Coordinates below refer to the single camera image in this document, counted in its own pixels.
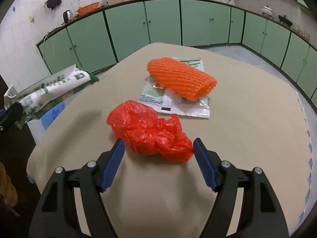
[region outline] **orange foam net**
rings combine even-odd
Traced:
[[[217,84],[214,77],[172,58],[153,59],[147,70],[161,84],[191,102],[207,95]]]

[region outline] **green cabinet door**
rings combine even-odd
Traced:
[[[179,1],[146,1],[145,8],[151,43],[181,45]]]
[[[210,44],[228,43],[230,28],[230,6],[209,3],[210,6]]]
[[[150,43],[143,2],[105,11],[119,61]]]
[[[46,39],[39,48],[52,74],[73,64],[80,66],[66,29]]]
[[[244,22],[244,11],[231,7],[229,43],[240,43]]]
[[[210,45],[210,3],[181,0],[184,46]]]
[[[307,59],[297,84],[309,98],[317,87],[317,52],[312,47],[309,48]]]
[[[261,52],[267,19],[247,12],[242,44]]]
[[[315,94],[313,95],[311,100],[312,100],[313,104],[317,107],[317,92],[315,92]]]
[[[291,39],[289,41],[285,60],[281,69],[289,77],[291,77],[293,81],[297,81],[297,78],[303,68],[308,48],[309,45],[304,40],[296,36],[294,33],[291,34]]]
[[[83,68],[90,72],[116,63],[102,12],[67,27]]]
[[[289,40],[290,31],[268,20],[261,55],[281,67]]]

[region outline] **table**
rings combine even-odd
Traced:
[[[108,114],[122,102],[138,99],[149,76],[147,62],[165,56],[201,58],[205,72],[218,80],[209,94],[210,119],[180,117],[183,131],[192,141],[200,137],[207,149],[237,168],[263,168],[293,232],[305,208],[311,157],[298,95],[254,66],[192,47],[150,44],[68,105],[28,161],[27,173],[40,192],[56,167],[81,168],[112,147],[116,138],[106,124]],[[228,234],[237,227],[242,194],[239,189]],[[77,189],[75,196],[82,231],[88,234]],[[128,146],[112,186],[102,194],[120,238],[199,237],[215,197],[195,157],[173,163],[160,155],[137,155]]]

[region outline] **blue gripper pad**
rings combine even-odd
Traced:
[[[216,171],[210,163],[208,157],[204,152],[204,148],[201,146],[197,139],[193,143],[194,155],[199,165],[200,171],[205,179],[206,185],[213,191],[216,191],[218,184],[216,182]]]
[[[119,139],[115,145],[116,147],[102,173],[100,186],[103,190],[111,186],[125,151],[124,141],[122,139]]]

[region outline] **white wall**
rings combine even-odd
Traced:
[[[61,25],[64,11],[70,9],[74,12],[71,2],[77,1],[77,6],[85,6],[93,2],[102,5],[107,0],[62,0],[61,5],[54,10],[48,9],[44,5],[45,1],[15,0],[0,24],[0,75],[8,86],[12,84],[18,91],[50,74],[36,43],[47,32]],[[312,44],[317,46],[317,23],[303,13],[295,1],[233,0],[231,3],[257,13],[261,13],[263,5],[269,5],[276,16],[286,14],[301,29],[308,31]],[[34,23],[29,22],[29,16],[35,16]]]
[[[22,91],[48,76],[48,71],[36,47],[47,32],[63,23],[63,12],[71,2],[78,6],[93,2],[104,4],[106,0],[61,0],[54,10],[47,8],[47,0],[15,0],[0,24],[0,75],[8,86]],[[35,16],[34,23],[29,16]]]

